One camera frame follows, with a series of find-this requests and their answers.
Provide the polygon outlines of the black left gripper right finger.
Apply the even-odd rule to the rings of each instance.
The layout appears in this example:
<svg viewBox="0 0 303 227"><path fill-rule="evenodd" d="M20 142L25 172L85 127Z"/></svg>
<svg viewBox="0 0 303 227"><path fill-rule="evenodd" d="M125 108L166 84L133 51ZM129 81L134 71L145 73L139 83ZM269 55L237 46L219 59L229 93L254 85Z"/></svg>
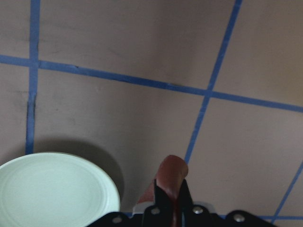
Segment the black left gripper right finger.
<svg viewBox="0 0 303 227"><path fill-rule="evenodd" d="M194 227L193 219L193 200L187 185L187 181L183 180L179 191L179 214L182 227Z"/></svg>

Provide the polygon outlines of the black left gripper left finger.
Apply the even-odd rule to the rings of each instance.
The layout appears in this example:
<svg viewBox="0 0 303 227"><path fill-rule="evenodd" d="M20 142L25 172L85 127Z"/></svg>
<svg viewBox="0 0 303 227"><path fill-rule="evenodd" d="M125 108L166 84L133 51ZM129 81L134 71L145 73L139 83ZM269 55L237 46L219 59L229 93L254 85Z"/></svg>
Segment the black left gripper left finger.
<svg viewBox="0 0 303 227"><path fill-rule="evenodd" d="M144 209L142 227L170 227L173 220L173 203L154 180L154 202Z"/></svg>

